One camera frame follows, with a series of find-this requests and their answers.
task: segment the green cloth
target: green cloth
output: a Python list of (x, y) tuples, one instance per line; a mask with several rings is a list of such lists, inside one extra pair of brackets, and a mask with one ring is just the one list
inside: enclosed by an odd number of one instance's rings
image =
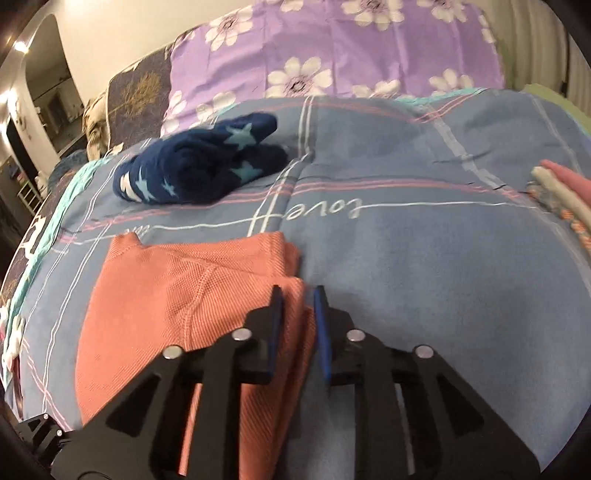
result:
[[(39, 240), (39, 244), (35, 249), (35, 253), (33, 253), (33, 257), (27, 262), (27, 267), (23, 272), (21, 279), (18, 281), (18, 285), (14, 291), (14, 295), (12, 296), (12, 300), (10, 303), (10, 311), (8, 314), (8, 322), (6, 327), (6, 338), (4, 339), (4, 352), (8, 349), (8, 341), (10, 339), (10, 334), (12, 332), (12, 325), (14, 323), (14, 317), (20, 312), (22, 302), (27, 295), (29, 287), (33, 283), (35, 279), (35, 275), (41, 266), (41, 261), (49, 249), (53, 245), (53, 242), (56, 241), (57, 233), (60, 229), (61, 220), (64, 218), (66, 214), (66, 210), (72, 204), (74, 199), (83, 192), (86, 187), (89, 185), (92, 177), (95, 174), (95, 171), (102, 165), (106, 164), (108, 161), (112, 160), (113, 157), (106, 157), (100, 160), (92, 161), (84, 165), (76, 175), (72, 178), (66, 190), (64, 191), (63, 195), (61, 196), (60, 201), (57, 204), (57, 207), (51, 216), (51, 220), (47, 224), (41, 239)], [(6, 387), (8, 382), (10, 382), (12, 375), (9, 371), (3, 369), (2, 372), (2, 383)]]
[(564, 98), (561, 94), (550, 90), (548, 87), (532, 83), (525, 85), (524, 92), (532, 93), (544, 100), (548, 100), (560, 107), (562, 107), (577, 123), (583, 128), (587, 135), (591, 135), (591, 118), (583, 113), (578, 107), (574, 106), (570, 100)]

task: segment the white flower print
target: white flower print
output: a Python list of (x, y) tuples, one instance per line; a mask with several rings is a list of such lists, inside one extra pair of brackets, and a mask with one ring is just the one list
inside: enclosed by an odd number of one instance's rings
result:
[(454, 18), (460, 22), (468, 20), (460, 0), (417, 0), (417, 5), (431, 8), (431, 13), (435, 18), (447, 23), (452, 23)]
[(414, 99), (412, 95), (399, 95), (399, 80), (390, 80), (389, 82), (378, 82), (372, 90), (367, 85), (353, 85), (353, 93), (357, 98), (401, 98)]
[(265, 92), (267, 98), (325, 95), (324, 88), (332, 85), (332, 71), (322, 70), (318, 57), (309, 58), (300, 66), (299, 59), (292, 57), (285, 62), (285, 70), (271, 72), (267, 80), (272, 86)]
[(177, 38), (177, 41), (174, 42), (173, 50), (176, 50), (181, 44), (185, 43), (186, 41), (193, 40), (196, 36), (195, 30), (196, 30), (196, 28), (179, 35), (179, 37)]
[(208, 120), (212, 120), (218, 112), (234, 105), (234, 103), (236, 103), (234, 92), (223, 92), (214, 95), (211, 105), (202, 103), (197, 107), (197, 121), (189, 128), (199, 127)]
[[(281, 0), (267, 0), (268, 4), (276, 4), (279, 3)], [(299, 12), (301, 8), (304, 6), (304, 0), (283, 0), (281, 2), (281, 11), (282, 12)]]
[(400, 11), (402, 0), (349, 0), (340, 6), (347, 15), (355, 15), (360, 27), (374, 22), (378, 30), (388, 29), (390, 22), (401, 22), (404, 14)]
[(213, 51), (221, 47), (224, 41), (231, 47), (236, 43), (239, 34), (252, 28), (251, 18), (252, 7), (248, 6), (209, 22), (211, 30), (205, 34), (205, 42), (212, 44)]
[(445, 95), (458, 88), (473, 88), (474, 80), (468, 75), (462, 75), (459, 78), (457, 73), (452, 69), (446, 69), (443, 72), (443, 77), (431, 77), (429, 83), (432, 87), (436, 88), (432, 95)]
[(484, 41), (486, 43), (494, 43), (495, 37), (492, 36), (491, 28), (486, 21), (485, 16), (478, 15), (478, 21), (480, 22), (480, 25), (482, 25), (482, 38), (484, 38)]
[(176, 119), (176, 116), (185, 110), (186, 106), (187, 101), (183, 100), (183, 93), (180, 90), (174, 92), (170, 98), (168, 110), (166, 110), (166, 113), (164, 114), (164, 122), (162, 124), (162, 128), (160, 129), (161, 137), (171, 134), (176, 129), (178, 129), (178, 120)]

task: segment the black gripper frame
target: black gripper frame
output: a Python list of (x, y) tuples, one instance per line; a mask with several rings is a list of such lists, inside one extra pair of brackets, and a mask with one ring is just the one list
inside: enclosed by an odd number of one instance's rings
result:
[(433, 348), (384, 346), (330, 307), (323, 287), (314, 312), (327, 383), (355, 385), (355, 480), (540, 476), (534, 454)]
[[(56, 456), (56, 480), (238, 480), (241, 384), (273, 378), (283, 296), (212, 346), (165, 348)], [(196, 384), (202, 384), (187, 476), (177, 474)]]

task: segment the floral pillowcase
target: floral pillowcase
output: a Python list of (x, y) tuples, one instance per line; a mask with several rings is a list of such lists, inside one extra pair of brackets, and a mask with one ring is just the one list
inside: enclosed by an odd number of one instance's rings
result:
[(459, 0), (264, 0), (179, 37), (161, 135), (244, 100), (502, 88), (485, 17)]

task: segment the pink towel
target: pink towel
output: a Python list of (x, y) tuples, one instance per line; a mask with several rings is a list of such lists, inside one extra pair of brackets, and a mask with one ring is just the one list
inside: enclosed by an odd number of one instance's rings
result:
[(557, 179), (575, 192), (587, 205), (591, 206), (591, 180), (550, 160), (542, 160), (540, 165), (551, 170)]

